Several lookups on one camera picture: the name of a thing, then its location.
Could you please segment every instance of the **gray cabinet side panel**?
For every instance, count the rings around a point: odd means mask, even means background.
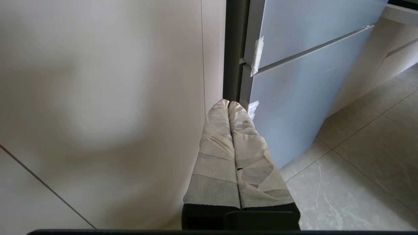
[[[240,90],[240,104],[248,111],[248,105],[251,98],[252,82],[251,66],[248,64],[242,67],[242,81]]]

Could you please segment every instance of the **marble tile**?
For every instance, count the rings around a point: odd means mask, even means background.
[[[358,101],[384,113],[416,90],[417,87],[394,78],[363,95]]]
[[[316,137],[330,148],[335,148],[378,116],[376,111],[354,101],[325,119]]]
[[[418,133],[418,92],[389,109],[384,116]]]
[[[395,78],[418,87],[418,68],[417,70],[415,68],[407,69],[396,75]]]
[[[335,151],[418,213],[418,135],[378,117]]]
[[[334,151],[287,186],[303,230],[416,230],[418,215]]]
[[[323,142],[315,139],[308,150],[280,169],[283,180],[285,182],[288,181],[330,150]]]

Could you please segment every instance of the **dark gray panel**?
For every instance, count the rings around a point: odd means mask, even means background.
[[[241,84],[240,58],[244,54],[249,0],[228,0],[225,24],[223,98],[237,101]]]

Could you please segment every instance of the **gray floor tile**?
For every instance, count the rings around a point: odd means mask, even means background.
[[[418,92],[389,109],[384,116],[418,133]]]
[[[395,78],[418,87],[418,70],[415,68],[407,69],[396,75]]]
[[[414,64],[413,66],[411,66],[411,67],[410,67],[410,68],[408,68],[408,69],[415,69],[415,70],[418,70],[418,63]]]
[[[335,151],[418,213],[418,135],[378,117]]]
[[[334,151],[287,183],[303,230],[416,230],[418,215]]]
[[[366,105],[354,101],[328,117],[316,137],[334,148],[379,115]]]
[[[384,113],[416,90],[417,87],[393,78],[363,95],[358,101]]]
[[[306,152],[280,169],[283,180],[285,182],[288,181],[290,178],[301,172],[330,150],[331,149],[320,140],[315,139],[311,147]]]

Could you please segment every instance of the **gray cabinet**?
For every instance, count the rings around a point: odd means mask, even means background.
[[[363,50],[372,27],[250,77],[242,72],[240,103],[259,102],[254,124],[282,167],[303,153],[314,140],[345,78]]]
[[[252,0],[244,60],[264,36],[260,68],[374,24],[387,0]]]

